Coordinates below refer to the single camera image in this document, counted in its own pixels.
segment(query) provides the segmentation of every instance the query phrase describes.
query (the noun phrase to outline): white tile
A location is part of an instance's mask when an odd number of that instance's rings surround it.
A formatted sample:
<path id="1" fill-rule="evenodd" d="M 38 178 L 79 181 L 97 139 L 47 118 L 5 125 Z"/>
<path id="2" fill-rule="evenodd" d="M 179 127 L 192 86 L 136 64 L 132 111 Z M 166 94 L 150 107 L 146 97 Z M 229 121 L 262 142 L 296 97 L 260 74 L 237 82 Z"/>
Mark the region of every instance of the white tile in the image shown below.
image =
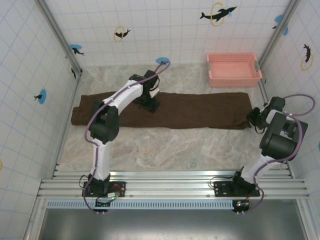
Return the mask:
<path id="1" fill-rule="evenodd" d="M 34 165 L 31 164 L 31 167 L 32 166 L 39 166 L 36 163 L 33 163 L 33 164 Z M 36 195 L 38 192 L 38 189 L 39 189 L 40 182 L 41 182 L 40 179 L 33 179 L 33 178 L 27 176 L 24 181 L 24 186 L 23 186 L 22 192 L 26 193 L 26 194 Z"/>
<path id="2" fill-rule="evenodd" d="M 1 153 L 1 161 L 4 167 L 13 169 L 18 158 L 18 153 L 4 148 Z"/>
<path id="3" fill-rule="evenodd" d="M 19 114 L 22 117 L 24 117 L 27 121 L 31 121 L 32 115 L 34 114 L 34 109 L 29 104 L 27 104 L 25 101 L 22 101 L 21 107 L 19 110 Z"/>
<path id="4" fill-rule="evenodd" d="M 83 0 L 84 7 L 88 13 L 99 12 L 99 6 L 96 1 L 92 0 Z"/>
<path id="5" fill-rule="evenodd" d="M 4 0 L 1 2 L 1 8 L 0 8 L 0 14 L 2 16 L 5 16 L 7 14 L 7 12 L 9 11 L 9 9 L 11 8 L 12 3 L 9 2 L 8 0 Z"/>
<path id="6" fill-rule="evenodd" d="M 256 8 L 254 7 L 239 7 L 239 13 L 237 22 L 240 23 L 251 23 L 254 17 Z"/>
<path id="7" fill-rule="evenodd" d="M 170 10 L 170 23 L 172 26 L 182 25 L 183 11 L 182 9 Z"/>
<path id="8" fill-rule="evenodd" d="M 2 101 L 5 98 L 7 91 L 8 87 L 2 81 L 0 81 L 0 101 Z"/>
<path id="9" fill-rule="evenodd" d="M 20 213 L 31 214 L 36 198 L 27 194 L 20 194 L 15 211 Z"/>
<path id="10" fill-rule="evenodd" d="M 184 25 L 193 25 L 197 22 L 199 18 L 199 11 L 198 9 L 183 9 L 182 13 L 182 22 Z"/>
<path id="11" fill-rule="evenodd" d="M 12 28 L 9 26 L 8 22 L 6 20 L 3 20 L 0 23 L 0 33 L 1 38 L 11 46 L 11 44 L 14 42 L 16 38 L 16 33 L 12 30 Z"/>
<path id="12" fill-rule="evenodd" d="M 249 23 L 236 23 L 232 37 L 235 39 L 244 38 L 248 27 Z"/>
<path id="13" fill-rule="evenodd" d="M 33 160 L 38 164 L 43 165 L 44 162 L 46 161 L 46 154 L 47 154 L 47 151 L 45 149 L 43 149 L 40 146 L 37 146 Z"/>
<path id="14" fill-rule="evenodd" d="M 14 7 L 9 10 L 5 16 L 5 19 L 16 34 L 19 33 L 19 30 L 25 22 Z"/>
<path id="15" fill-rule="evenodd" d="M 101 14 L 106 27 L 117 27 L 120 25 L 117 12 L 102 12 Z"/>
<path id="16" fill-rule="evenodd" d="M 0 38 L 0 62 L 3 62 L 3 60 L 5 59 L 8 51 L 9 51 L 9 47 L 8 45 L 2 40 L 2 38 Z"/>
<path id="17" fill-rule="evenodd" d="M 76 19 L 81 28 L 92 28 L 92 24 L 87 13 L 76 14 Z"/>
<path id="18" fill-rule="evenodd" d="M 40 44 L 39 40 L 35 38 L 33 40 L 33 43 L 31 44 L 29 51 L 32 53 L 32 55 L 38 60 L 38 62 L 41 62 L 41 59 L 43 58 L 46 50 L 44 47 Z"/>
<path id="19" fill-rule="evenodd" d="M 10 86 L 13 79 L 14 75 L 4 65 L 0 65 L 0 80 Z"/>
<path id="20" fill-rule="evenodd" d="M 35 38 L 35 34 L 31 31 L 27 24 L 23 25 L 18 36 L 27 48 L 31 45 L 32 41 Z"/>
<path id="21" fill-rule="evenodd" d="M 22 103 L 22 98 L 11 89 L 9 89 L 4 97 L 3 102 L 17 112 Z"/>
<path id="22" fill-rule="evenodd" d="M 312 152 L 304 156 L 302 159 L 303 159 L 303 163 L 301 164 L 301 166 L 302 166 L 303 174 L 318 168 L 317 161 Z"/>
<path id="23" fill-rule="evenodd" d="M 299 17 L 304 26 L 307 26 L 314 13 L 315 10 L 312 7 L 311 3 L 309 1 L 305 2 L 302 10 L 299 12 Z"/>
<path id="24" fill-rule="evenodd" d="M 26 24 L 34 34 L 37 34 L 37 32 L 39 31 L 40 25 L 32 15 L 28 17 L 28 19 L 26 20 Z"/>
<path id="25" fill-rule="evenodd" d="M 28 51 L 24 57 L 23 64 L 27 67 L 27 69 L 32 73 L 35 74 L 39 62 L 37 59 Z"/>
<path id="26" fill-rule="evenodd" d="M 24 235 L 29 221 L 29 215 L 15 212 L 5 234 L 6 238 L 20 238 Z"/>
<path id="27" fill-rule="evenodd" d="M 116 10 L 116 6 L 113 0 L 98 0 L 97 1 L 98 6 L 99 6 L 99 10 L 101 12 L 108 12 L 108 11 L 115 11 Z"/>
<path id="28" fill-rule="evenodd" d="M 307 93 L 308 95 L 314 96 L 316 95 L 319 91 L 314 83 L 314 81 L 312 81 L 311 79 L 309 81 L 307 81 L 306 85 L 304 85 L 304 87 L 302 88 L 302 92 L 303 93 Z"/>
<path id="29" fill-rule="evenodd" d="M 26 134 L 28 127 L 29 122 L 25 120 L 22 116 L 17 115 L 13 123 L 13 128 L 22 134 Z"/>
<path id="30" fill-rule="evenodd" d="M 28 51 L 25 44 L 20 40 L 19 37 L 15 39 L 13 45 L 11 47 L 12 51 L 18 56 L 18 58 L 22 61 Z"/>
<path id="31" fill-rule="evenodd" d="M 318 184 L 319 178 L 320 170 L 318 168 L 304 175 L 304 179 L 310 193 L 320 190 L 320 185 Z"/>
<path id="32" fill-rule="evenodd" d="M 11 173 L 12 173 L 12 170 L 7 168 L 2 168 L 1 174 L 0 174 L 0 188 L 2 189 L 7 188 Z"/>
<path id="33" fill-rule="evenodd" d="M 25 179 L 26 175 L 13 171 L 7 189 L 11 191 L 21 192 L 25 183 Z"/>
<path id="34" fill-rule="evenodd" d="M 15 74 L 21 64 L 21 61 L 17 57 L 17 55 L 14 54 L 13 51 L 9 50 L 8 54 L 6 55 L 3 65 L 11 71 L 11 73 Z"/>
<path id="35" fill-rule="evenodd" d="M 0 238 L 4 238 L 14 213 L 11 211 L 0 210 L 0 215 L 1 215 Z"/>
<path id="36" fill-rule="evenodd" d="M 146 11 L 133 11 L 131 12 L 134 27 L 147 27 L 147 14 Z"/>
<path id="37" fill-rule="evenodd" d="M 0 209 L 14 211 L 19 200 L 19 195 L 20 193 L 18 192 L 5 191 L 0 204 Z"/>
<path id="38" fill-rule="evenodd" d="M 50 139 L 44 135 L 43 133 L 40 134 L 40 137 L 39 137 L 39 141 L 38 141 L 38 144 L 43 147 L 44 149 L 47 149 L 48 146 L 49 146 L 49 143 L 50 143 Z"/>
<path id="39" fill-rule="evenodd" d="M 20 153 L 28 157 L 29 159 L 32 159 L 36 151 L 36 147 L 37 147 L 36 143 L 34 143 L 33 141 L 25 137 L 22 143 Z"/>
<path id="40" fill-rule="evenodd" d="M 18 11 L 23 20 L 26 20 L 28 18 L 30 11 L 23 1 L 15 1 L 13 6 Z"/>
<path id="41" fill-rule="evenodd" d="M 114 4 L 117 11 L 130 10 L 130 4 L 128 0 L 117 0 L 117 1 L 114 1 Z"/>
<path id="42" fill-rule="evenodd" d="M 22 143 L 24 141 L 24 136 L 17 132 L 14 129 L 11 129 L 11 132 L 9 133 L 9 136 L 6 140 L 5 146 L 7 148 L 10 148 L 14 151 L 19 152 L 22 146 Z"/>
<path id="43" fill-rule="evenodd" d="M 318 0 L 309 0 L 314 9 L 317 9 L 320 6 L 320 2 Z"/>
<path id="44" fill-rule="evenodd" d="M 28 159 L 27 157 L 19 154 L 15 162 L 14 170 L 26 175 L 28 174 L 30 164 L 31 164 L 31 159 Z"/>
<path id="45" fill-rule="evenodd" d="M 159 26 L 170 26 L 170 10 L 159 10 Z"/>
<path id="46" fill-rule="evenodd" d="M 171 39 L 181 39 L 182 27 L 172 26 L 171 27 Z"/>
<path id="47" fill-rule="evenodd" d="M 103 19 L 102 14 L 100 12 L 99 13 L 90 13 L 89 18 L 91 20 L 92 26 L 94 26 L 95 28 L 102 28 L 105 26 L 104 19 Z"/>
<path id="48" fill-rule="evenodd" d="M 39 81 L 41 86 L 44 87 L 48 81 L 49 75 L 42 66 L 39 66 L 34 77 Z"/>
<path id="49" fill-rule="evenodd" d="M 31 162 L 31 165 L 29 167 L 28 175 L 33 178 L 40 178 L 42 174 L 42 166 L 38 163 L 35 163 L 34 161 Z"/>
<path id="50" fill-rule="evenodd" d="M 157 27 L 159 26 L 159 18 L 157 10 L 148 10 L 146 12 L 147 25 L 149 27 Z"/>
<path id="51" fill-rule="evenodd" d="M 64 15 L 64 20 L 65 20 L 66 24 L 68 25 L 69 29 L 79 29 L 80 28 L 80 25 L 78 23 L 76 15 L 74 15 L 74 14 Z"/>
<path id="52" fill-rule="evenodd" d="M 39 113 L 37 113 L 36 111 L 33 113 L 31 123 L 36 128 L 40 130 L 44 124 L 44 121 L 45 121 L 44 117 L 42 117 Z"/>
<path id="53" fill-rule="evenodd" d="M 145 28 L 135 28 L 133 33 L 136 41 L 144 41 L 149 38 L 148 32 Z"/>
<path id="54" fill-rule="evenodd" d="M 95 30 L 93 28 L 86 28 L 82 30 L 84 38 L 87 42 L 97 42 Z"/>
<path id="55" fill-rule="evenodd" d="M 25 87 L 25 85 L 23 85 L 21 83 L 21 81 L 19 79 L 17 79 L 16 77 L 13 79 L 10 88 L 21 98 L 23 98 L 26 94 L 27 88 Z"/>
<path id="56" fill-rule="evenodd" d="M 37 143 L 40 137 L 40 131 L 30 124 L 26 132 L 26 136 Z"/>

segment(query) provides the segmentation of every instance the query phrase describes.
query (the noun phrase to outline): metal bar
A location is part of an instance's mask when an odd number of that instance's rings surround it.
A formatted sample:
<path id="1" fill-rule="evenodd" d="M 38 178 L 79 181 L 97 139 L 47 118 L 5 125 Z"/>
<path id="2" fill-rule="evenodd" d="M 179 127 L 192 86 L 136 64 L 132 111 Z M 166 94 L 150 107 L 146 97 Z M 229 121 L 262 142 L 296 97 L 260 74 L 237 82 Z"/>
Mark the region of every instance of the metal bar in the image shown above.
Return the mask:
<path id="1" fill-rule="evenodd" d="M 35 216 L 33 220 L 33 216 L 31 216 L 23 240 L 35 240 L 39 238 L 41 227 L 45 219 L 47 205 L 47 199 L 42 198 L 36 200 L 35 208 L 32 211 L 32 214 L 35 214 Z"/>
<path id="2" fill-rule="evenodd" d="M 300 212 L 301 220 L 304 226 L 306 238 L 305 239 L 319 239 L 314 221 L 311 215 L 311 209 L 306 199 L 297 199 L 297 206 Z"/>
<path id="3" fill-rule="evenodd" d="M 51 178 L 54 177 L 55 169 L 57 168 L 57 163 L 60 162 L 62 153 L 64 151 L 64 147 L 65 147 L 65 143 L 66 143 L 66 139 L 67 139 L 67 135 L 68 135 L 68 129 L 69 129 L 69 126 L 70 126 L 70 123 L 71 123 L 73 107 L 74 107 L 74 104 L 75 104 L 76 93 L 77 93 L 78 87 L 79 87 L 80 78 L 81 78 L 80 76 L 77 78 L 76 85 L 75 85 L 75 87 L 74 87 L 74 89 L 72 91 L 72 99 L 71 99 L 71 101 L 69 103 L 68 115 L 67 115 L 67 117 L 65 119 L 63 134 L 59 139 L 59 143 L 60 144 L 59 144 L 59 147 L 58 147 L 57 151 L 55 152 L 55 155 L 54 155 L 54 158 L 53 158 L 54 162 L 52 163 L 52 166 L 50 167 L 50 169 L 52 169 Z"/>
<path id="4" fill-rule="evenodd" d="M 72 69 L 77 72 L 79 75 L 81 73 L 81 68 L 80 65 L 77 61 L 77 59 L 75 58 L 75 55 L 73 54 L 73 52 L 71 51 L 69 44 L 67 43 L 63 33 L 61 32 L 54 16 L 52 15 L 47 3 L 45 0 L 34 0 L 35 3 L 37 4 L 37 6 L 39 7 L 42 15 L 44 16 L 45 20 L 47 21 L 47 23 L 49 24 L 53 34 L 55 35 L 55 37 L 57 38 L 58 42 L 60 43 L 66 57 L 68 58 L 68 60 L 70 61 L 70 64 L 72 66 Z"/>
<path id="5" fill-rule="evenodd" d="M 271 37 L 268 45 L 266 46 L 266 49 L 264 50 L 264 52 L 262 54 L 262 57 L 259 60 L 259 65 L 260 65 L 261 69 L 264 69 L 265 64 L 266 64 L 270 54 L 275 49 L 276 44 L 278 43 L 280 37 L 284 33 L 286 27 L 288 26 L 289 20 L 293 16 L 293 14 L 294 14 L 295 10 L 297 9 L 300 2 L 301 2 L 301 0 L 291 0 L 289 2 L 289 5 L 286 8 L 286 10 L 284 11 L 284 14 L 282 16 L 281 21 L 277 25 L 273 36 Z"/>

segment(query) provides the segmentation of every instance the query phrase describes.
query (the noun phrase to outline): dolphin sticker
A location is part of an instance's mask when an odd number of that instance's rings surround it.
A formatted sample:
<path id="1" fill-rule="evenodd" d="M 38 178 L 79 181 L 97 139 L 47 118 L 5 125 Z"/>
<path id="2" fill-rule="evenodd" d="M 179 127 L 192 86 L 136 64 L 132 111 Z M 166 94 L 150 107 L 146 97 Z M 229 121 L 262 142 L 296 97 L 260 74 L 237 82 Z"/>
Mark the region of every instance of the dolphin sticker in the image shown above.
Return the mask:
<path id="1" fill-rule="evenodd" d="M 305 54 L 306 58 L 305 58 L 304 62 L 307 63 L 310 59 L 310 56 L 311 56 L 311 48 L 307 45 L 304 45 L 303 48 L 306 49 L 306 54 Z"/>
<path id="2" fill-rule="evenodd" d="M 115 35 L 116 35 L 117 37 L 119 37 L 119 38 L 124 38 L 125 36 L 128 35 L 128 33 L 129 33 L 130 31 L 131 31 L 131 30 L 127 29 L 125 33 L 122 33 L 122 32 L 117 33 L 117 32 L 116 32 Z"/>
<path id="3" fill-rule="evenodd" d="M 282 17 L 283 17 L 282 14 L 279 15 L 279 16 L 276 16 L 275 19 L 274 19 L 274 21 L 278 24 L 278 23 L 280 23 Z M 283 36 L 286 36 L 286 35 L 288 34 L 288 31 L 289 31 L 289 29 L 288 29 L 288 27 L 286 27 L 286 29 L 285 29 L 284 32 L 283 32 Z"/>
<path id="4" fill-rule="evenodd" d="M 200 19 L 212 19 L 212 20 L 215 20 L 215 22 L 218 22 L 221 18 L 224 18 L 225 16 L 230 16 L 232 11 L 235 10 L 237 7 L 230 7 L 228 9 L 224 9 L 224 8 L 221 8 L 218 10 L 218 14 L 215 14 L 215 15 L 205 15 L 203 12 L 201 13 L 201 17 Z"/>

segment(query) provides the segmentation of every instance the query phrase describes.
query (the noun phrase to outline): blue circle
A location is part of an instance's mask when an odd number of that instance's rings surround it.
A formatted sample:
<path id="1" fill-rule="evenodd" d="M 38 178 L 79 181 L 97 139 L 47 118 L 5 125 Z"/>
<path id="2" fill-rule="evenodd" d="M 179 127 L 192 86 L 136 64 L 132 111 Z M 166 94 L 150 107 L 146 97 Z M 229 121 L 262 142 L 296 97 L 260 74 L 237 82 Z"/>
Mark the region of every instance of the blue circle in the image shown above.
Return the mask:
<path id="1" fill-rule="evenodd" d="M 161 64 L 162 62 L 170 62 L 170 59 L 167 57 L 159 57 L 155 60 L 157 64 Z"/>
<path id="2" fill-rule="evenodd" d="M 82 49 L 82 46 L 79 44 L 70 44 L 69 46 L 71 49 L 78 49 L 78 50 Z"/>
<path id="3" fill-rule="evenodd" d="M 42 90 L 40 91 L 39 95 L 42 95 L 42 97 L 41 97 L 41 98 L 38 98 L 38 102 L 39 102 L 40 104 L 44 104 L 44 103 L 45 103 L 45 100 L 46 100 L 46 98 L 47 98 L 47 91 L 46 91 L 45 89 L 42 89 Z"/>

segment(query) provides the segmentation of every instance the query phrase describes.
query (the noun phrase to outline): plastic basket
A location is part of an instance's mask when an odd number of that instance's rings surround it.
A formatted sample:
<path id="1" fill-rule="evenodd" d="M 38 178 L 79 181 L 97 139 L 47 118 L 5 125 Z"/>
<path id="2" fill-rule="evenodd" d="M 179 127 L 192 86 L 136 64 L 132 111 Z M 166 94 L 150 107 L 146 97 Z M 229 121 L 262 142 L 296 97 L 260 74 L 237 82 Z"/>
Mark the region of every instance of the plastic basket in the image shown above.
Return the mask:
<path id="1" fill-rule="evenodd" d="M 211 87 L 253 87 L 262 78 L 252 52 L 209 53 L 206 59 Z"/>

